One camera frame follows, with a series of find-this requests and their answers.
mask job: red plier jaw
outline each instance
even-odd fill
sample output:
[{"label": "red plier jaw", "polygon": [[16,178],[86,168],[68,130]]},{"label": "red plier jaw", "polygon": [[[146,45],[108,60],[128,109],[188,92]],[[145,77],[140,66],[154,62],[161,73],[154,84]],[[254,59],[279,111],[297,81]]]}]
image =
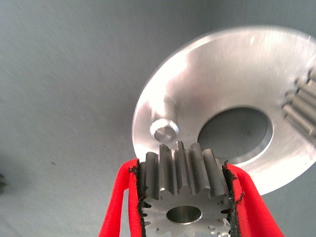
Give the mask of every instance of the red plier jaw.
[{"label": "red plier jaw", "polygon": [[[99,237],[119,237],[123,192],[126,189],[129,189],[131,237],[146,236],[137,193],[138,165],[139,160],[132,159],[120,167]],[[283,237],[250,176],[231,164],[226,164],[223,172],[233,197],[230,212],[231,237]]]}]

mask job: large gear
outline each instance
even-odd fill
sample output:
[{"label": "large gear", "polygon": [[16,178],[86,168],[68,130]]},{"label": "large gear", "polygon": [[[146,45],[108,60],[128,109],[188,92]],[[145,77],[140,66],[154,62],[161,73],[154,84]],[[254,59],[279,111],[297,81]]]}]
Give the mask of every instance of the large gear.
[{"label": "large gear", "polygon": [[146,229],[172,236],[195,232],[210,234],[224,227],[230,208],[229,191],[218,160],[199,143],[185,150],[182,142],[170,150],[160,146],[159,155],[149,152],[140,163],[139,192]]}]

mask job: gray background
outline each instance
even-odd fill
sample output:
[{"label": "gray background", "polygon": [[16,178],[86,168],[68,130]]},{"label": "gray background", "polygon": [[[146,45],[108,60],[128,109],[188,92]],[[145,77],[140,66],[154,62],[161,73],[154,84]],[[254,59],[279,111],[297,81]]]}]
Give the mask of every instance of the gray background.
[{"label": "gray background", "polygon": [[[115,173],[135,156],[133,111],[155,68],[220,28],[315,37],[315,12],[312,0],[0,0],[0,236],[97,236]],[[286,236],[315,234],[315,171],[264,196]]]}]

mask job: metal pin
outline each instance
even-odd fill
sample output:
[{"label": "metal pin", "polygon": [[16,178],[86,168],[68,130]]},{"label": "metal pin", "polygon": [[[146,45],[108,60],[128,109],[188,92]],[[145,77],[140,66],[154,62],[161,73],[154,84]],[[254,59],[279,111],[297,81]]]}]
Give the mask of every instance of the metal pin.
[{"label": "metal pin", "polygon": [[283,107],[284,112],[287,113],[289,117],[291,117],[297,124],[299,124],[304,130],[310,135],[316,135],[316,127],[313,123],[311,123],[308,119],[302,116],[299,112],[297,112],[292,106],[285,105]]},{"label": "metal pin", "polygon": [[308,117],[312,122],[316,123],[316,108],[314,106],[302,100],[297,95],[288,94],[287,98],[292,101],[292,106],[296,110]]},{"label": "metal pin", "polygon": [[305,100],[306,102],[310,103],[311,105],[316,107],[316,98],[311,96],[309,93],[303,91],[303,90],[299,90],[299,92],[297,93],[297,95],[299,97],[301,97],[303,100]]},{"label": "metal pin", "polygon": [[307,140],[309,140],[312,144],[316,145],[316,137],[310,136],[308,132],[306,132],[306,130],[303,129],[301,125],[299,125],[299,123],[297,123],[290,116],[287,116],[285,120],[292,124],[304,137],[306,137]]},{"label": "metal pin", "polygon": [[162,143],[174,140],[179,132],[175,103],[169,98],[156,100],[151,108],[151,114],[150,133],[152,137]]},{"label": "metal pin", "polygon": [[309,84],[306,84],[303,79],[300,79],[297,81],[297,86],[310,95],[316,97],[316,85],[313,81],[310,81]]},{"label": "metal pin", "polygon": [[313,68],[310,73],[310,79],[316,81],[316,69]]}]

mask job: shiny metal surface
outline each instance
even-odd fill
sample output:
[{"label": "shiny metal surface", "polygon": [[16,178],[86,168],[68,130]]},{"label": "shiny metal surface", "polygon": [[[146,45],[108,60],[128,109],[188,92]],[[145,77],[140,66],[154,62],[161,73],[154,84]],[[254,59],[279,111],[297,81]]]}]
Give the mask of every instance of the shiny metal surface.
[{"label": "shiny metal surface", "polygon": [[286,119],[314,146],[316,145],[316,85],[315,71],[307,78],[297,80],[298,89],[286,94],[284,105]]},{"label": "shiny metal surface", "polygon": [[144,160],[146,152],[158,151],[159,142],[149,132],[150,108],[157,99],[175,102],[176,139],[185,146],[196,142],[218,113],[249,107],[269,118],[273,135],[262,152],[242,157],[237,166],[251,175],[262,195],[284,186],[316,160],[313,145],[284,121],[281,111],[285,92],[315,60],[312,37],[281,27],[224,30],[188,44],[161,65],[139,98],[132,127],[137,157]]},{"label": "shiny metal surface", "polygon": [[151,107],[152,124],[150,133],[159,142],[170,142],[179,133],[176,105],[169,98],[155,101]]},{"label": "shiny metal surface", "polygon": [[228,236],[227,214],[221,211],[230,208],[229,190],[219,161],[198,143],[185,149],[177,142],[175,147],[160,145],[159,155],[149,152],[140,164],[145,229],[173,237],[196,232]]}]

